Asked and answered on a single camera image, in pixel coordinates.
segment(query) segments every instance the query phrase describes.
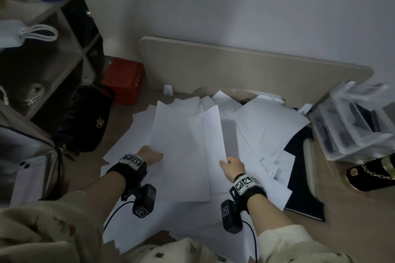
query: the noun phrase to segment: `zipper pull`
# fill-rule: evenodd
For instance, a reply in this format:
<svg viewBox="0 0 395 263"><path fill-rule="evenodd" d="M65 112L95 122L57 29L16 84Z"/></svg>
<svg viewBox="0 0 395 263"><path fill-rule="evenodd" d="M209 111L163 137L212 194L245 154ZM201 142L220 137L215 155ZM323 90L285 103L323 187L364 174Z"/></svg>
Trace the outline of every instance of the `zipper pull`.
<svg viewBox="0 0 395 263"><path fill-rule="evenodd" d="M75 162L76 160L72 157L71 153L69 151L67 151L66 149L66 144L64 143L61 147L60 147L60 151L62 152L62 154L68 159L71 160L73 162Z"/></svg>

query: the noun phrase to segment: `hand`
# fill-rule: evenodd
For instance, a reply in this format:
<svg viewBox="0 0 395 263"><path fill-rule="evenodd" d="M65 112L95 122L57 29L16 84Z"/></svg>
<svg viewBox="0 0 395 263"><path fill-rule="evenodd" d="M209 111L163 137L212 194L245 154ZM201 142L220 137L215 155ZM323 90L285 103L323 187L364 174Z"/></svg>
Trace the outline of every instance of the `hand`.
<svg viewBox="0 0 395 263"><path fill-rule="evenodd" d="M228 180L233 183L237 175L246 173L244 163L242 163L240 159L236 157L226 157L226 160L228 163L225 161L220 161L220 165L224 170L226 178L228 178Z"/></svg>
<svg viewBox="0 0 395 263"><path fill-rule="evenodd" d="M163 159L163 154L152 151L150 146L142 146L140 151L137 152L137 155L144 158L147 166L150 166L151 164L154 164Z"/></svg>

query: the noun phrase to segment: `white wall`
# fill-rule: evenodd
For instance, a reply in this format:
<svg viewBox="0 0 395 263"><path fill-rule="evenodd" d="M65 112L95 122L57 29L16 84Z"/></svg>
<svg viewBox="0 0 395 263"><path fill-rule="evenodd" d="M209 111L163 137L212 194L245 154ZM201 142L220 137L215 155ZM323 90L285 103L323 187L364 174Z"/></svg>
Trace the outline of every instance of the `white wall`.
<svg viewBox="0 0 395 263"><path fill-rule="evenodd" d="M151 35L373 67L395 99L395 0L86 0L105 53Z"/></svg>

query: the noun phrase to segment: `wooden headboard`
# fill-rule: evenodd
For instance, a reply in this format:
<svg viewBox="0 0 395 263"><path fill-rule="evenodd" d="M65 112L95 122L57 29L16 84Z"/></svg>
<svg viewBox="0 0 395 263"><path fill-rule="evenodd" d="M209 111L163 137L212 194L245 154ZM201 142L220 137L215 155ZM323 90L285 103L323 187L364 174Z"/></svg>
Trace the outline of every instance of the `wooden headboard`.
<svg viewBox="0 0 395 263"><path fill-rule="evenodd" d="M267 92L289 107L315 104L342 81L361 83L373 75L368 67L304 57L145 36L140 41L150 87L173 86L193 94L202 87Z"/></svg>

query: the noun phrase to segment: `wrist-mounted camera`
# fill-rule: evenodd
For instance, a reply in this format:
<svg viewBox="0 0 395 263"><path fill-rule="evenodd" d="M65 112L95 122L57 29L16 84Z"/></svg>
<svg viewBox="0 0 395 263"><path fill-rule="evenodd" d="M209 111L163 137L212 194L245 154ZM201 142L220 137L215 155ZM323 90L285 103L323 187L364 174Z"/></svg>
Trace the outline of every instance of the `wrist-mounted camera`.
<svg viewBox="0 0 395 263"><path fill-rule="evenodd" d="M147 175L147 164L137 154L127 154L118 163L112 166L107 173L116 171L125 178L126 187L121 201L127 201L131 195L136 196L132 212L135 216L143 218L154 210L156 189L151 184L141 186L141 181Z"/></svg>
<svg viewBox="0 0 395 263"><path fill-rule="evenodd" d="M224 225L225 231L236 234L243 229L240 215L241 211L247 211L249 214L247 208L248 199L255 194L261 194L265 197L267 197L267 195L263 186L257 179L245 174L236 177L230 189L230 194L233 197L233 201L226 200L221 204L222 224Z"/></svg>

